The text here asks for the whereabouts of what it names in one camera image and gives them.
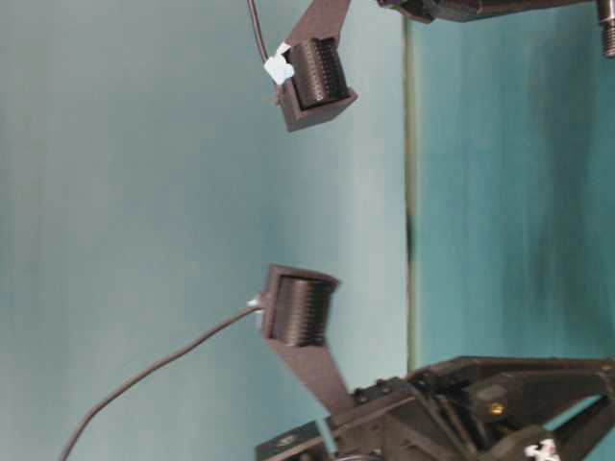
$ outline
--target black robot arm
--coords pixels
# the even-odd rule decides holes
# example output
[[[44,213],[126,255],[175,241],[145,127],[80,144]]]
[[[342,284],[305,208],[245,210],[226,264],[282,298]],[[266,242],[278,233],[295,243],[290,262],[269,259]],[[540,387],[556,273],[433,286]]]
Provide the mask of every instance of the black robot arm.
[[[331,411],[257,447],[257,461],[578,461],[615,425],[613,359],[459,357],[349,394],[327,350],[337,280],[272,266],[263,335]],[[595,398],[553,431],[545,424]]]
[[[596,1],[603,27],[603,53],[615,57],[615,0],[377,0],[381,7],[430,23],[434,19],[468,22]],[[274,57],[268,57],[254,0],[248,0],[258,48],[268,65],[290,66],[292,75],[274,77],[276,102],[290,132],[334,119],[356,99],[337,54],[351,0],[312,0]]]

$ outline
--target white tape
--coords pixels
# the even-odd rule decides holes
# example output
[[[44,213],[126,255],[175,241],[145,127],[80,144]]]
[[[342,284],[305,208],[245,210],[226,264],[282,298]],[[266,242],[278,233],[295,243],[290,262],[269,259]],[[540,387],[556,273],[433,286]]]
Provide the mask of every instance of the white tape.
[[[560,461],[554,439],[545,439],[539,445],[527,447],[526,458],[533,461]]]
[[[269,58],[264,64],[265,70],[278,85],[283,84],[286,80],[295,75],[295,69],[286,62],[286,58],[283,55],[283,53],[289,49],[290,45],[282,42],[282,45],[276,50],[276,54]]]

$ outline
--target teal wall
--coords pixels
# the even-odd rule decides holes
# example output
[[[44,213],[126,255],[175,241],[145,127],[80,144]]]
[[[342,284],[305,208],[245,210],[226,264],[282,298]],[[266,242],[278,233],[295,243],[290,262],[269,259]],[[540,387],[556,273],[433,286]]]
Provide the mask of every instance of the teal wall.
[[[261,3],[273,49],[307,2]],[[244,1],[0,0],[2,459],[54,459],[270,261],[343,280],[331,343],[351,386],[404,372],[402,48],[397,15],[353,5],[360,99],[290,135]],[[245,320],[111,405],[73,458],[249,460],[323,415]]]
[[[596,22],[588,4],[410,26],[418,363],[615,352],[615,61]]]

